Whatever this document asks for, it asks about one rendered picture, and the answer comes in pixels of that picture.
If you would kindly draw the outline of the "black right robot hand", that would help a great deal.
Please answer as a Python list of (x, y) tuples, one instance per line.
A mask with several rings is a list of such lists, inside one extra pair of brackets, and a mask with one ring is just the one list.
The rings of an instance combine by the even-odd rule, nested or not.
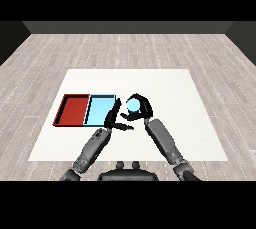
[(151, 106), (149, 100), (146, 97), (144, 97), (144, 96), (142, 96), (142, 95), (140, 95), (138, 93), (135, 93), (132, 96), (130, 96), (128, 98), (128, 100), (131, 99), (131, 98), (135, 98), (135, 99), (139, 100), (139, 102), (140, 102), (140, 110), (139, 110), (138, 113), (134, 113), (134, 114), (129, 114), (129, 113), (128, 114), (124, 114), (124, 113), (121, 113), (121, 116), (123, 118), (125, 118), (127, 121), (134, 121), (134, 120), (138, 120), (138, 119), (141, 119), (141, 118), (149, 119), (149, 118), (151, 118), (153, 116), (152, 106)]

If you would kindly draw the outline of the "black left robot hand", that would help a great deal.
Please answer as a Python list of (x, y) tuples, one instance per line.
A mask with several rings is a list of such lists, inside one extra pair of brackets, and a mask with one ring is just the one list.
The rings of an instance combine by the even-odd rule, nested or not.
[(122, 123), (117, 123), (116, 118), (117, 114), (120, 110), (122, 103), (120, 99), (117, 99), (112, 107), (112, 109), (107, 113), (105, 120), (104, 120), (104, 127), (107, 129), (119, 129), (119, 130), (133, 130), (132, 126), (122, 124)]

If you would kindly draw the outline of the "small blue can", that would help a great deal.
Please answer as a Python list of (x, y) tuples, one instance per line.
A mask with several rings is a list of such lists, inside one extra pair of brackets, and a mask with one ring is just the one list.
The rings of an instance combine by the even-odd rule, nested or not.
[(138, 99), (131, 98), (127, 101), (127, 110), (129, 114), (138, 113), (140, 110), (140, 102)]

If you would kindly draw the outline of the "light blue shallow open box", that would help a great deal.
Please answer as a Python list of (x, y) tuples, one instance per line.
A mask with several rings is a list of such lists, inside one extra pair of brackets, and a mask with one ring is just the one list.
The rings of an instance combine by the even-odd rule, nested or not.
[(85, 127), (103, 126), (115, 101), (116, 96), (114, 94), (92, 94), (86, 108), (83, 125)]

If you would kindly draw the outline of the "red shallow open box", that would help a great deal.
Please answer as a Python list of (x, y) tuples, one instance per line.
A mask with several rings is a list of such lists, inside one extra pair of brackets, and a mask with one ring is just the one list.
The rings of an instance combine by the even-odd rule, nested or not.
[(89, 94), (65, 94), (57, 110), (53, 126), (82, 127), (89, 97)]

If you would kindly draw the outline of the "dark grey robot body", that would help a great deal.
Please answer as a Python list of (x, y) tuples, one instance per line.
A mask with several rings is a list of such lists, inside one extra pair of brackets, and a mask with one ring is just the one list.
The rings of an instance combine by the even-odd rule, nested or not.
[(116, 168), (101, 173), (98, 181), (158, 181), (158, 177), (155, 173), (142, 170), (138, 161), (132, 162), (131, 169), (125, 169), (124, 162), (118, 161)]

